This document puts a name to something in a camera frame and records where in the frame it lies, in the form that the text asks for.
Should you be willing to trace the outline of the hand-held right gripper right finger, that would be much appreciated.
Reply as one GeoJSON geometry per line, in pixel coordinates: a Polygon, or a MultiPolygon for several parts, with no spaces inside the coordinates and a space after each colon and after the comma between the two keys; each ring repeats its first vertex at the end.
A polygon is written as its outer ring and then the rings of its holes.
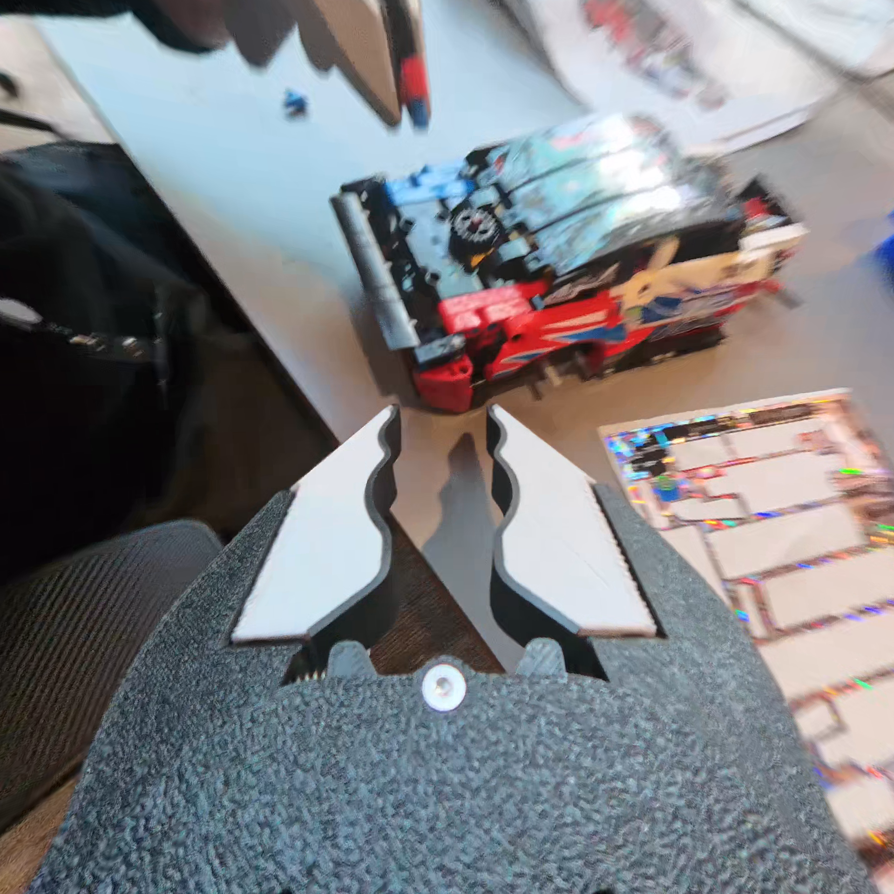
{"type": "Polygon", "coordinates": [[[525,646],[541,637],[656,638],[660,624],[595,480],[498,404],[487,408],[494,538],[491,608],[525,646]]]}

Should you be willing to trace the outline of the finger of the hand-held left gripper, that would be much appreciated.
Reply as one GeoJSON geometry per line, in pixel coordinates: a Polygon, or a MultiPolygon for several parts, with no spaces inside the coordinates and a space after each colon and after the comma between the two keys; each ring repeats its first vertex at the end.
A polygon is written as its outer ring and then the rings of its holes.
{"type": "Polygon", "coordinates": [[[387,128],[400,125],[395,60],[380,2],[297,1],[297,27],[314,68],[338,71],[387,128]]]}
{"type": "Polygon", "coordinates": [[[421,3],[419,1],[383,1],[381,6],[385,17],[386,36],[392,55],[397,99],[400,107],[408,113],[407,106],[404,106],[400,99],[399,67],[402,57],[417,52],[424,55],[427,65],[421,3]]]}

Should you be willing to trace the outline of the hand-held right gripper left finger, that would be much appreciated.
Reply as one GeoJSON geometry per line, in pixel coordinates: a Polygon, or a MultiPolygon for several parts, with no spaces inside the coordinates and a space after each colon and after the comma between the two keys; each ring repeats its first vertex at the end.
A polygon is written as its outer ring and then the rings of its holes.
{"type": "Polygon", "coordinates": [[[290,490],[284,519],[234,621],[230,643],[323,644],[349,614],[373,644],[396,616],[388,576],[393,557],[390,513],[397,496],[400,408],[366,423],[290,490]]]}

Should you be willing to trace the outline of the red pointed toy piece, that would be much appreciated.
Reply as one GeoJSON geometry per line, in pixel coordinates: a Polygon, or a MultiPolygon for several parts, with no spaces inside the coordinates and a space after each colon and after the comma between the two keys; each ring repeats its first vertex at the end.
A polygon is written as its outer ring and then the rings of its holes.
{"type": "Polygon", "coordinates": [[[408,109],[430,103],[427,65],[423,54],[417,52],[401,58],[399,93],[402,104],[408,109]]]}

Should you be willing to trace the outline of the holographic sticker sheet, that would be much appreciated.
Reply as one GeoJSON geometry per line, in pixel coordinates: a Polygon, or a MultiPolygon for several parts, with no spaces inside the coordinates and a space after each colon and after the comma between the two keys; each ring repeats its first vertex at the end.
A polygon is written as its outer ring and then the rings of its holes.
{"type": "Polygon", "coordinates": [[[847,388],[600,427],[633,509],[738,617],[840,828],[893,888],[892,463],[847,388]]]}

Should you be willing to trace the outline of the red white blue toy car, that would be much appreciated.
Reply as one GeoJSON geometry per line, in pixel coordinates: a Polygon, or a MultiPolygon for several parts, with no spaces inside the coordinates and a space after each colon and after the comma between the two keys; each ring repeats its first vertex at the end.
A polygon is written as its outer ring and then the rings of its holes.
{"type": "Polygon", "coordinates": [[[779,275],[809,229],[761,177],[653,117],[588,115],[332,208],[419,402],[459,415],[549,365],[584,377],[697,352],[779,275]]]}

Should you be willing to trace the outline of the instruction booklet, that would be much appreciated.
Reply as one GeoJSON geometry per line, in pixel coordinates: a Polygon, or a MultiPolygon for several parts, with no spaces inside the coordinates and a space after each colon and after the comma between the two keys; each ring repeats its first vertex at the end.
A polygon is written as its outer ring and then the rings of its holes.
{"type": "Polygon", "coordinates": [[[501,4],[581,106],[654,119],[691,149],[748,149],[808,122],[846,80],[892,73],[888,1],[501,4]]]}

